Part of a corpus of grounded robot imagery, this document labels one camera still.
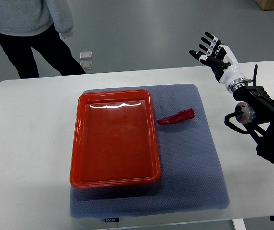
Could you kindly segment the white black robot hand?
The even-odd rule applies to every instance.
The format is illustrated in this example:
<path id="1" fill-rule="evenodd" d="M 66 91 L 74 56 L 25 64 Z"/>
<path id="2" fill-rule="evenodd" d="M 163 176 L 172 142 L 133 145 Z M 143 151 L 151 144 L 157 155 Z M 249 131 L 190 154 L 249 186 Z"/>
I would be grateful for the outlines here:
<path id="1" fill-rule="evenodd" d="M 216 80 L 225 85 L 229 93 L 248 85 L 248 80 L 240 72 L 239 62 L 235 55 L 219 38 L 205 32 L 199 44 L 200 51 L 190 50 L 189 54 L 203 65 L 211 68 Z"/>

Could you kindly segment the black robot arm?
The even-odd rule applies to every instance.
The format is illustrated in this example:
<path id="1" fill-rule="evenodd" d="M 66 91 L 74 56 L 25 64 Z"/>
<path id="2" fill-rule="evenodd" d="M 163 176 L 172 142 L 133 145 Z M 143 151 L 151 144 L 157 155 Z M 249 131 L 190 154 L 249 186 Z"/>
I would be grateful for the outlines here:
<path id="1" fill-rule="evenodd" d="M 252 86 L 239 79 L 231 85 L 233 97 L 239 103 L 234 112 L 225 116 L 224 123 L 241 134 L 249 134 L 257 143 L 257 155 L 274 163 L 274 100 L 264 87 L 256 85 L 258 66 L 255 65 Z"/>

